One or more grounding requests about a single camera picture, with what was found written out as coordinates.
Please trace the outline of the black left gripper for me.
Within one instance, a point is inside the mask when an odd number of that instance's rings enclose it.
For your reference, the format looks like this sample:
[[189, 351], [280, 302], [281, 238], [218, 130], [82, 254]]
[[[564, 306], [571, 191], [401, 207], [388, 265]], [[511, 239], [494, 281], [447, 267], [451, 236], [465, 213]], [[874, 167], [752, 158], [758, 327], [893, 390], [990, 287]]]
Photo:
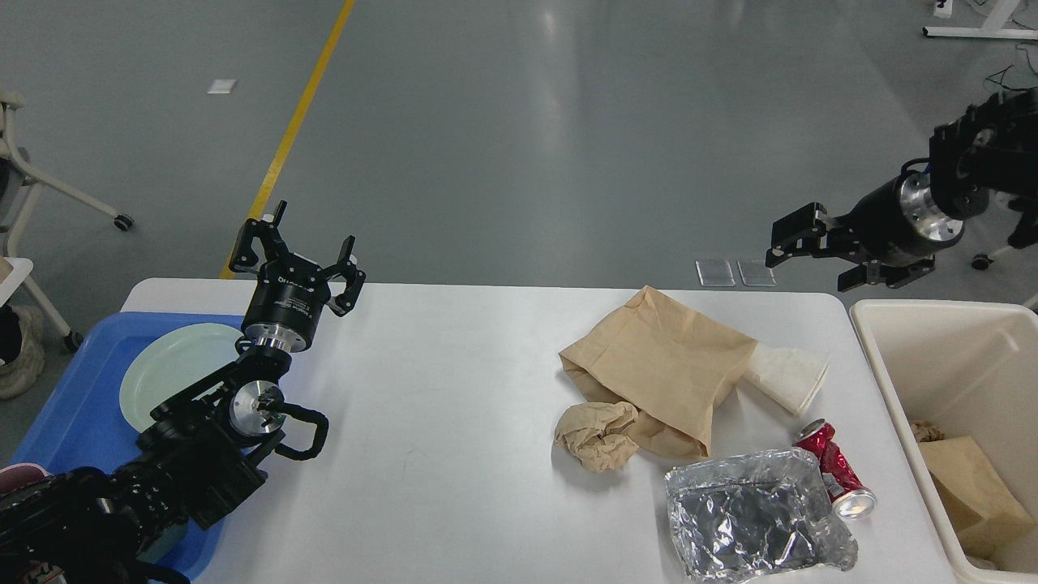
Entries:
[[[295, 261], [279, 232], [286, 208], [286, 202], [279, 202], [274, 214], [244, 221], [231, 247], [229, 271], [256, 279], [241, 325], [245, 339], [297, 354], [315, 343], [323, 307], [337, 317], [356, 308], [367, 274], [353, 255], [356, 237], [345, 237], [337, 261], [294, 281]], [[344, 289], [333, 294], [330, 284], [337, 278]]]

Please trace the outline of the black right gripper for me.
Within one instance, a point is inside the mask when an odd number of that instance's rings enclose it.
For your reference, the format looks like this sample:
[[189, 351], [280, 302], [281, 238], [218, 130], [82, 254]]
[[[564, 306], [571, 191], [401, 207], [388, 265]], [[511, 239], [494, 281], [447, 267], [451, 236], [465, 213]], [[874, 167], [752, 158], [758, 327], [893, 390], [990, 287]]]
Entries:
[[859, 263], [861, 246], [873, 259], [838, 276], [838, 291], [868, 286], [898, 289], [928, 276], [934, 255], [963, 239], [964, 221], [937, 206], [929, 174], [911, 171], [886, 182], [851, 211], [834, 217], [820, 203], [778, 218], [765, 266], [795, 258], [839, 258]]

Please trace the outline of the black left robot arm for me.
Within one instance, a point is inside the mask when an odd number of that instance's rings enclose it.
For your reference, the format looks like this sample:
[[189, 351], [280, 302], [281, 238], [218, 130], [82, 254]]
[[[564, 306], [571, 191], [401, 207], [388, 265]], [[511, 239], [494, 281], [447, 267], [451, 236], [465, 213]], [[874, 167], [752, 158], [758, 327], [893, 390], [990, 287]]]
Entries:
[[151, 410], [137, 457], [106, 473], [81, 466], [2, 494], [2, 580], [38, 569], [71, 583], [186, 583], [186, 574], [145, 560], [170, 530], [210, 529], [267, 480], [260, 463], [275, 453], [310, 461], [329, 422], [290, 404], [279, 382], [293, 354], [315, 343], [324, 309], [352, 311], [366, 281], [345, 237], [333, 265], [288, 248], [279, 232], [286, 202], [247, 219], [229, 260], [255, 274], [238, 356]]

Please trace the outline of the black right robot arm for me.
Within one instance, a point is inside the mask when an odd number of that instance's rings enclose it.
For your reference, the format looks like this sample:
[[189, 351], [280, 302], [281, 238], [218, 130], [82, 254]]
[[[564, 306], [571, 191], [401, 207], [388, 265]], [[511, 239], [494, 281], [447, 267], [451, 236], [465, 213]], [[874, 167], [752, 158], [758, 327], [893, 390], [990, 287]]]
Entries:
[[764, 265], [838, 258], [851, 265], [839, 291], [898, 289], [935, 269], [938, 252], [960, 243], [965, 221], [989, 208], [993, 193], [1009, 195], [1020, 215], [1008, 247], [1034, 245], [1036, 188], [1036, 90], [996, 92], [935, 128], [927, 156], [906, 161], [849, 212], [812, 202], [778, 218]]

